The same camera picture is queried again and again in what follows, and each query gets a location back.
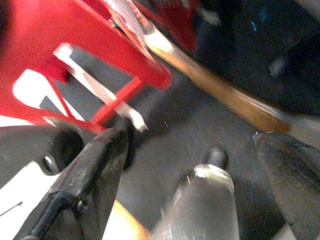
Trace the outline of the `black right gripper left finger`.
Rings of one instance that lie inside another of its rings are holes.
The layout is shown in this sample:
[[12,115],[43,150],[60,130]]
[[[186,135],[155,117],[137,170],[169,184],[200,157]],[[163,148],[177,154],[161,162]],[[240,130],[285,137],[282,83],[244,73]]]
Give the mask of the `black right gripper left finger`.
[[62,171],[14,240],[101,240],[129,156],[129,126],[98,134]]

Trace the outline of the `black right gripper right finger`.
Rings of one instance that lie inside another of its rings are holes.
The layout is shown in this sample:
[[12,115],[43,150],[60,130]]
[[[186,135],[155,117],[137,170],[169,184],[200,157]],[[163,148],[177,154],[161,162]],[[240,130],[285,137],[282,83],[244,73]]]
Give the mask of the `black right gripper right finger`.
[[258,133],[254,143],[296,240],[320,240],[320,149],[279,132]]

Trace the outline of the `brown wooden plinth strip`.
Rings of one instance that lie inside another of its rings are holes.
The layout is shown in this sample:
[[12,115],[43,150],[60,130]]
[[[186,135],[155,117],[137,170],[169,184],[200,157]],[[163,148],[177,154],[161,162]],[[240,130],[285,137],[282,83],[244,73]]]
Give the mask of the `brown wooden plinth strip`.
[[255,127],[265,132],[289,132],[291,125],[283,112],[240,91],[221,76],[210,72],[159,31],[145,35],[144,41],[154,54]]

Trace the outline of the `red plastic stool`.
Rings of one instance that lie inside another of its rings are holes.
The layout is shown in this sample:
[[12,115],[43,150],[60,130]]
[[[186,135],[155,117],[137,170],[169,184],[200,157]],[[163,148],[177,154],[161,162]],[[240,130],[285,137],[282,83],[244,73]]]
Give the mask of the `red plastic stool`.
[[[142,116],[127,101],[146,86],[165,89],[170,72],[148,52],[147,27],[156,17],[133,0],[0,0],[0,115],[33,124],[67,122],[98,133],[115,113],[140,132]],[[18,100],[13,86],[25,70],[65,81],[73,63],[59,57],[62,45],[78,47],[132,77],[89,122]]]

